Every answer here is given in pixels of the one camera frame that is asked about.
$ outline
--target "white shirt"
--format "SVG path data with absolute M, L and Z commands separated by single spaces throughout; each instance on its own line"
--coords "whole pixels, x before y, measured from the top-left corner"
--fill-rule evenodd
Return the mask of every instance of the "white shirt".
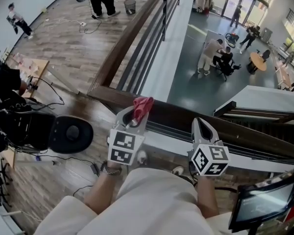
M 222 49 L 222 46 L 214 39 L 211 39 L 204 49 L 203 54 L 210 57 L 211 59 L 216 55 L 216 51 Z
M 14 11 L 14 10 L 11 10 L 11 11 L 9 12 L 9 18 L 10 18 L 10 19 L 13 19 L 14 16 L 17 16 L 17 17 L 23 19 L 23 17 L 22 17 L 19 13 L 17 13 L 17 12 Z
M 67 196 L 35 235 L 231 234 L 230 212 L 205 219 L 196 203 L 197 192 L 189 182 L 166 171 L 138 168 L 130 172 L 116 201 L 100 215 Z

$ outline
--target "gray floor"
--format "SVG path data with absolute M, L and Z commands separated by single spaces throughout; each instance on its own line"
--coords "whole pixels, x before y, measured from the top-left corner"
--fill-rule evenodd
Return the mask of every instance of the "gray floor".
M 242 26 L 239 26 L 238 29 L 235 29 L 235 27 L 230 28 L 230 20 L 211 13 L 207 18 L 197 12 L 192 12 L 189 24 L 204 32 L 207 32 L 209 29 L 223 35 L 235 31 L 240 36 L 239 42 L 247 35 L 245 28 Z M 254 75 L 251 75 L 246 69 L 251 52 L 256 52 L 256 49 L 264 52 L 268 49 L 267 45 L 258 39 L 242 55 L 239 53 L 239 45 L 232 49 L 235 64 L 241 64 L 242 68 L 235 70 L 228 77 L 227 82 L 224 81 L 223 76 L 217 76 L 219 72 L 213 67 L 210 68 L 211 73 L 208 76 L 198 75 L 196 71 L 197 62 L 205 37 L 203 33 L 188 27 L 168 97 L 168 103 L 205 115 L 212 115 L 216 108 L 228 101 L 247 85 L 277 88 L 278 83 L 271 58 L 267 60 L 266 71 L 259 70 Z

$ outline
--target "person in white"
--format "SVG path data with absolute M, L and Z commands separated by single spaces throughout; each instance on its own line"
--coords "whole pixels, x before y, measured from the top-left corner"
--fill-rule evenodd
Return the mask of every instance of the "person in white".
M 9 18 L 13 19 L 15 24 L 24 31 L 28 39 L 33 37 L 32 29 L 25 22 L 24 18 L 14 10 L 14 3 L 9 4 Z
M 175 168 L 174 174 L 148 168 L 144 151 L 137 159 L 139 167 L 129 173 L 114 202 L 118 176 L 111 171 L 121 170 L 121 166 L 109 161 L 84 203 L 66 196 L 35 235 L 231 234 L 231 213 L 219 214 L 211 180 L 198 177 L 196 191 L 190 179 L 180 177 L 183 167 Z
M 215 40 L 211 39 L 206 46 L 206 48 L 203 50 L 200 59 L 198 61 L 197 65 L 197 71 L 198 73 L 201 72 L 201 69 L 205 70 L 205 76 L 207 76 L 210 71 L 210 65 L 212 63 L 212 59 L 214 55 L 216 54 L 216 51 L 222 49 L 223 41 L 221 39 Z

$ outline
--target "bucket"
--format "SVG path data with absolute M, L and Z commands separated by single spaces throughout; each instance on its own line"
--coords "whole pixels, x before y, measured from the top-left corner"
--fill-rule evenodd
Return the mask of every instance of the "bucket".
M 136 1 L 135 0 L 126 0 L 124 2 L 125 10 L 128 15 L 136 13 Z

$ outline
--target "wristwatch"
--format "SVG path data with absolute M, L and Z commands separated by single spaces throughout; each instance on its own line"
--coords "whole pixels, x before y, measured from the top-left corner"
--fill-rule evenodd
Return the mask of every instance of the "wristwatch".
M 106 173 L 108 175 L 111 176 L 119 176 L 122 172 L 122 168 L 111 168 L 107 165 L 107 161 L 104 161 L 101 165 L 100 171 L 102 171 L 103 173 Z

